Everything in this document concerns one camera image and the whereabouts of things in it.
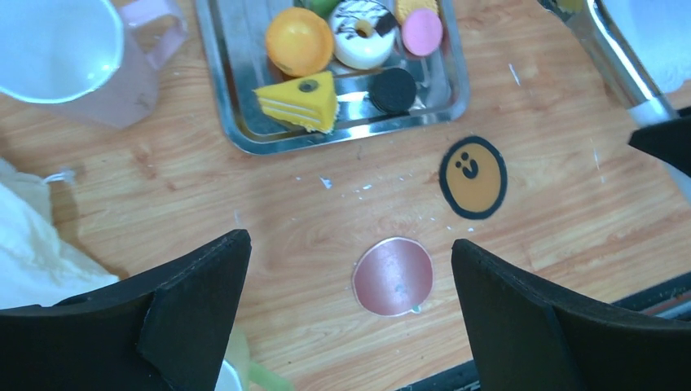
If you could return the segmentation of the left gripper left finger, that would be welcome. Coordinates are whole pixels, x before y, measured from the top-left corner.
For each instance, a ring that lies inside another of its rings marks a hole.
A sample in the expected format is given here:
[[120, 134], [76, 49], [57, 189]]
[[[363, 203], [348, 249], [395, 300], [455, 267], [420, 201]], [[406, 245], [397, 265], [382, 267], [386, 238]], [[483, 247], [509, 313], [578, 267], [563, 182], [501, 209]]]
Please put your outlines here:
[[236, 229], [56, 305], [3, 310], [2, 389], [214, 389], [250, 253]]

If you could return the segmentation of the pink macaron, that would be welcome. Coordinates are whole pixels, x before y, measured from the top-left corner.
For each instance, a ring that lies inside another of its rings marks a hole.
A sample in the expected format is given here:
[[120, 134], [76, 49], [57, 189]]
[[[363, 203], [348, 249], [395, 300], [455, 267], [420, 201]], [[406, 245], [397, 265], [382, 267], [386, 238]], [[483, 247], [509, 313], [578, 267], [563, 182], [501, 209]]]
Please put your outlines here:
[[442, 38], [442, 22], [438, 14], [428, 8], [412, 11], [403, 23], [403, 45], [414, 56], [431, 55], [440, 47]]

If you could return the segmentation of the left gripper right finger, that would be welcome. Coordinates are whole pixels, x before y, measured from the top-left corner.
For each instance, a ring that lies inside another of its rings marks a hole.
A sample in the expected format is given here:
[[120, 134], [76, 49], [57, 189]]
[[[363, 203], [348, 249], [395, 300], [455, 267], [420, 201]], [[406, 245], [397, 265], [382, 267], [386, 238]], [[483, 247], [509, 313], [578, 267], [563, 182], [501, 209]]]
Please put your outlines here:
[[530, 356], [547, 358], [558, 344], [556, 323], [548, 324], [555, 291], [568, 292], [574, 305], [580, 293], [523, 270], [468, 239], [455, 241], [451, 266], [473, 360], [481, 364], [486, 343], [502, 342], [501, 353], [522, 364]]

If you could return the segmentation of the white three-tier dessert stand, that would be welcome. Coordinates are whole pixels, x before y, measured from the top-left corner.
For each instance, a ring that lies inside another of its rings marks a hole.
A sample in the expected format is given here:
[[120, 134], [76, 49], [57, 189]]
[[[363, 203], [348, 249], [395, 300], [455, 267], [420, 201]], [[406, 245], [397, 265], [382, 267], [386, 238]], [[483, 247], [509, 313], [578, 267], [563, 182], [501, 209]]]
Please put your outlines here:
[[690, 80], [689, 0], [609, 0], [617, 27], [664, 93]]

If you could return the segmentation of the metal serving tongs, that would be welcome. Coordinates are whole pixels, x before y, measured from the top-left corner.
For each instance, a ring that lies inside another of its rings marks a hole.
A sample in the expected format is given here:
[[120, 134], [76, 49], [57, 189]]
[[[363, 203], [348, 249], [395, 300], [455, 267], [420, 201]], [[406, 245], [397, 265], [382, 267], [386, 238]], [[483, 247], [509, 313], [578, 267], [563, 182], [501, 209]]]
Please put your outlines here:
[[539, 4], [572, 32], [637, 125], [656, 125], [680, 116], [602, 1], [539, 0]]

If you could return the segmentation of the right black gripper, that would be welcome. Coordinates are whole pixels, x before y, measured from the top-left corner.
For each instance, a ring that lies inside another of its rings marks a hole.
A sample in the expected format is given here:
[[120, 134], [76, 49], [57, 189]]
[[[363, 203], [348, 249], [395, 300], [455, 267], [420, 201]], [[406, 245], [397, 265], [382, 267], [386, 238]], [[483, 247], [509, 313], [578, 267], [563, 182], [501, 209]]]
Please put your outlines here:
[[671, 121], [634, 131], [628, 144], [690, 176], [690, 107], [680, 109]]

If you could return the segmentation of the white chocolate donut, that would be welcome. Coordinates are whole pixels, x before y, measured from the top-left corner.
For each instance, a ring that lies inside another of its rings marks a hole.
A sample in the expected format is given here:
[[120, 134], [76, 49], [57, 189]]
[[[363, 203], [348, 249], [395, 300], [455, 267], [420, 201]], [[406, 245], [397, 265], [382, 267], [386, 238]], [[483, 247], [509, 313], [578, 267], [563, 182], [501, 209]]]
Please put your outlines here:
[[334, 55], [344, 65], [368, 70], [382, 65], [394, 48], [396, 19], [378, 1], [341, 1], [328, 25], [334, 37]]

